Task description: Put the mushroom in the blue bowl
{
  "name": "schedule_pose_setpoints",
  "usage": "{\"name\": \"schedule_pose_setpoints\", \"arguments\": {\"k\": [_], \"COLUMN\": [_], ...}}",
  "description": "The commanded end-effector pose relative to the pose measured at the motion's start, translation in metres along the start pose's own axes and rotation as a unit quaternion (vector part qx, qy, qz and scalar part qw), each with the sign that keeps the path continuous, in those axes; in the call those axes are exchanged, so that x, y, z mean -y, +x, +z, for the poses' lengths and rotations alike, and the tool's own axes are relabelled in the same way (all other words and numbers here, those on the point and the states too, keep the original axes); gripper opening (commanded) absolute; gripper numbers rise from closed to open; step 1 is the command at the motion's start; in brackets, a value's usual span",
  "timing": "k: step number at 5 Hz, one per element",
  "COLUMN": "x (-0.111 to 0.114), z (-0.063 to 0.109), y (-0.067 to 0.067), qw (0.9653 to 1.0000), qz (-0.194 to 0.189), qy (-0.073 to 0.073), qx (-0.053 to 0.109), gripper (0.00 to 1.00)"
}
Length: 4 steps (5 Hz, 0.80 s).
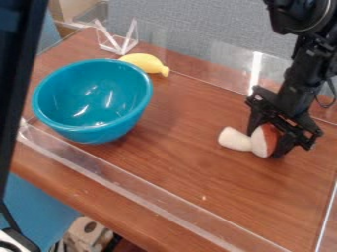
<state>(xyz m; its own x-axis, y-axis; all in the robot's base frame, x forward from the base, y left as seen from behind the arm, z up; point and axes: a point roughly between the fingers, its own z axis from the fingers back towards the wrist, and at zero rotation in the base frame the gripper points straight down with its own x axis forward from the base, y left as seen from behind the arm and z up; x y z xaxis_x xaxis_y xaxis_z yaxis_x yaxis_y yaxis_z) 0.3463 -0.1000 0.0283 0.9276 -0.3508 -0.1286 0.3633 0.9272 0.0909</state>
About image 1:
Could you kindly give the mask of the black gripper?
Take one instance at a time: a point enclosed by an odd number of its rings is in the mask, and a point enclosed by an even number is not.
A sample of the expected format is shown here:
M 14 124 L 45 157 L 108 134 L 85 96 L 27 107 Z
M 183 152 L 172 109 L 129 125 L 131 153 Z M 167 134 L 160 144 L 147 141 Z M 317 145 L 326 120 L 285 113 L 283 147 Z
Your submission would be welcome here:
M 253 94 L 246 97 L 245 103 L 250 107 L 247 135 L 251 136 L 265 123 L 271 123 L 282 132 L 271 154 L 273 158 L 281 158 L 295 146 L 307 151 L 311 149 L 323 132 L 306 111 L 291 115 L 283 110 L 277 94 L 261 86 L 253 87 Z

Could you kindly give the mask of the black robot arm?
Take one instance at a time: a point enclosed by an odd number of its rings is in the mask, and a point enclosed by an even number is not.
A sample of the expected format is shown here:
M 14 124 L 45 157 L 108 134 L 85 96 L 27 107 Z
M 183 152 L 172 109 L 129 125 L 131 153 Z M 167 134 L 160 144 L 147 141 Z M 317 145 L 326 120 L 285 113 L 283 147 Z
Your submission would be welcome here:
M 337 76 L 337 0 L 263 0 L 278 34 L 297 36 L 293 64 L 277 92 L 253 87 L 247 132 L 271 125 L 281 133 L 271 150 L 282 157 L 294 147 L 310 150 L 322 130 L 309 115 L 323 85 Z

